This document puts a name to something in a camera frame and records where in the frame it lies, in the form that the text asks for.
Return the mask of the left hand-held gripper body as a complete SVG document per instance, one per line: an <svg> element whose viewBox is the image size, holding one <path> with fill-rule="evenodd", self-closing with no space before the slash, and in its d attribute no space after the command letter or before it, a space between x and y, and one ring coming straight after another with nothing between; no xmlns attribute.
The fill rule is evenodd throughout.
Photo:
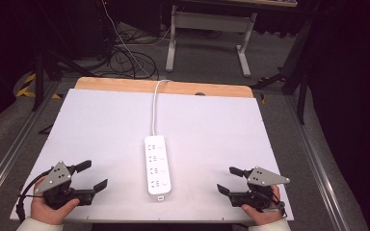
<svg viewBox="0 0 370 231"><path fill-rule="evenodd" d="M75 166L67 166L60 161L45 175L45 178L35 189L35 193L41 193L49 207L59 209L73 198L80 200L79 206L91 205L95 191L75 190L71 185L72 175L76 172Z"/></svg>

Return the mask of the person's right hand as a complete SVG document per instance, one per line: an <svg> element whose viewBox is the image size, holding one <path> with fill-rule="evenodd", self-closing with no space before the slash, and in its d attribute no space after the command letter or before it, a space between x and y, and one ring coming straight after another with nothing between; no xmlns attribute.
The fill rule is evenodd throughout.
<svg viewBox="0 0 370 231"><path fill-rule="evenodd" d="M271 186L273 190L273 201L270 204L271 212L257 212L250 205L244 204L242 210L254 221L256 225L266 225L272 222L281 220L283 217L283 212L278 209L278 206L275 204L275 201L280 199L279 188L276 185Z"/></svg>

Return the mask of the dark cabinet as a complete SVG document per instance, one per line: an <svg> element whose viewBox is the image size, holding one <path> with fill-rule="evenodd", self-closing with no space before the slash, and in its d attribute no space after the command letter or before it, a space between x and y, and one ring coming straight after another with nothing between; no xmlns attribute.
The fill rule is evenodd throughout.
<svg viewBox="0 0 370 231"><path fill-rule="evenodd" d="M103 0L75 0L74 37L83 57L105 57L111 52L114 31Z"/></svg>

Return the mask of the person's left hand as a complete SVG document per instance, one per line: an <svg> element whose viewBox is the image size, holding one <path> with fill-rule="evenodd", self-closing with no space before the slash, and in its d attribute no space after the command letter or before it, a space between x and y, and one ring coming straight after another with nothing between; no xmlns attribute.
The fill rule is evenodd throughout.
<svg viewBox="0 0 370 231"><path fill-rule="evenodd" d="M73 198L59 209L52 209L46 204L41 193L35 193L31 202L30 217L49 225L61 225L65 218L79 205L80 200Z"/></svg>

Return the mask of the metal floor rail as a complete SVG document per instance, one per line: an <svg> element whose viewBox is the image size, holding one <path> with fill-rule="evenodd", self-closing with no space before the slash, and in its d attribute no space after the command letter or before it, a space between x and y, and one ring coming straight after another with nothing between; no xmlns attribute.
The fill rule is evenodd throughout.
<svg viewBox="0 0 370 231"><path fill-rule="evenodd" d="M314 149L313 143L308 137L305 125L301 124L299 117L297 116L297 107L295 105L294 98L292 96L285 96L284 99L292 116L294 117L296 127L298 128L301 139L304 143L307 161L328 211L334 231L351 231L350 226L344 218L341 207L335 196L334 190L318 156L318 153Z"/></svg>
<svg viewBox="0 0 370 231"><path fill-rule="evenodd" d="M59 81L45 84L43 101L35 111L34 98L19 97L0 114L0 188L60 84Z"/></svg>

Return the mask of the white board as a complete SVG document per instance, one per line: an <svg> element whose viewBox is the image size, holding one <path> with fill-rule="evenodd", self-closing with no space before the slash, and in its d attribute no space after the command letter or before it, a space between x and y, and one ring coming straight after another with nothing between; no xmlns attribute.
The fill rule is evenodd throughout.
<svg viewBox="0 0 370 231"><path fill-rule="evenodd" d="M151 133L166 139L172 190L162 202L146 188ZM247 222L217 185L246 190L230 167L278 171L256 100L208 94L70 90L30 175L86 160L92 166L73 175L72 187L108 186L68 216L74 222Z"/></svg>

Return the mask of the black metal stand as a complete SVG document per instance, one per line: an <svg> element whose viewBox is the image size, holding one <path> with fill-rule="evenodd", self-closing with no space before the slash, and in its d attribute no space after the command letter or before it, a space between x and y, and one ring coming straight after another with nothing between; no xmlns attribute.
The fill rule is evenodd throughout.
<svg viewBox="0 0 370 231"><path fill-rule="evenodd" d="M50 80L60 81L63 78L60 63L81 76L91 76L92 73L72 60L78 58L78 52L67 17L66 0L32 2L38 11L31 22L36 52L36 99L33 108L33 111L36 111L48 98L48 95L44 94L44 74L47 74Z"/></svg>
<svg viewBox="0 0 370 231"><path fill-rule="evenodd" d="M285 82L281 88L283 94L292 95L296 89L300 89L299 101L296 109L296 114L300 124L304 124L304 103L307 88L304 54L305 47L307 46L307 38L312 24L312 19L307 19L304 22L304 25L299 31L283 67L279 70L279 73L270 77L269 79L259 81L257 84L251 86L253 90L260 90L264 87L272 85L276 81L284 79Z"/></svg>

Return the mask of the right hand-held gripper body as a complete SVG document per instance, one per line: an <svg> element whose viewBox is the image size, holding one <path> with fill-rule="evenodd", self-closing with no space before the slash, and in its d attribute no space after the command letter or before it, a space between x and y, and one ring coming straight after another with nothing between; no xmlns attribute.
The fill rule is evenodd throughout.
<svg viewBox="0 0 370 231"><path fill-rule="evenodd" d="M248 190L246 192L230 192L227 196L233 207L241 207L244 204L250 205L257 212L271 212L270 204L273 201L272 185L286 185L290 179L271 172L262 167L254 167L251 170L244 170L247 179ZM277 208L285 212L285 203L280 199L275 201Z"/></svg>

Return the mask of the yellow black floor tape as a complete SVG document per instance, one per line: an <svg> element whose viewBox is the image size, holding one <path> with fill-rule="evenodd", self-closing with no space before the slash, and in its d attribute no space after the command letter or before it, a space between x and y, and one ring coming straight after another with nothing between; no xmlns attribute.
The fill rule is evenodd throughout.
<svg viewBox="0 0 370 231"><path fill-rule="evenodd" d="M29 91L29 88L32 85L32 82L36 79L36 74L31 73L24 81L23 85L21 86L20 90L17 92L16 96L21 97L31 97L35 98L36 94L33 91Z"/></svg>

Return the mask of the white power strip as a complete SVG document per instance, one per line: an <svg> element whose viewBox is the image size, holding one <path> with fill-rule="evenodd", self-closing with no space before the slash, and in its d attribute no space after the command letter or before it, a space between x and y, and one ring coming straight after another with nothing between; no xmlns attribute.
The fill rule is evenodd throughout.
<svg viewBox="0 0 370 231"><path fill-rule="evenodd" d="M163 136L145 138L145 167L149 195L157 201L164 201L172 190L172 182Z"/></svg>

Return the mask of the white table frame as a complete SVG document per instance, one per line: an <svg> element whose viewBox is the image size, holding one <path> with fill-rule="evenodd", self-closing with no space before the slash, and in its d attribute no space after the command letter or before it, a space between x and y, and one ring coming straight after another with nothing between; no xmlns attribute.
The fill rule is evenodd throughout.
<svg viewBox="0 0 370 231"><path fill-rule="evenodd" d="M271 10L295 10L297 0L230 0L232 3L246 3L253 7L269 7ZM244 39L241 44L235 46L239 63L246 78L251 76L250 67L246 58L246 49L250 41L257 13L252 12L249 16L219 15L212 13L185 13L179 11L177 5L172 5L170 44L166 61L166 70L173 71L175 57L175 31L180 29L211 30L220 32L243 33Z"/></svg>

